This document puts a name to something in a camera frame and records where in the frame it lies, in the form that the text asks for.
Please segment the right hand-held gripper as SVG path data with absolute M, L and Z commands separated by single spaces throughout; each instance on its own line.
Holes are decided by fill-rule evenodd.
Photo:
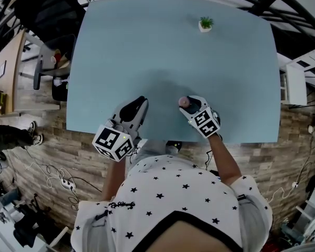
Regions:
M 221 128 L 219 114 L 212 110 L 208 102 L 199 96 L 187 96 L 188 107 L 179 107 L 189 124 L 204 138 L 216 134 Z

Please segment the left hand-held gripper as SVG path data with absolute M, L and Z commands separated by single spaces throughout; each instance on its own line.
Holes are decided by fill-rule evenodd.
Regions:
M 93 146 L 101 155 L 120 162 L 140 142 L 138 129 L 148 108 L 149 101 L 144 96 L 118 105 L 111 118 L 99 127 Z

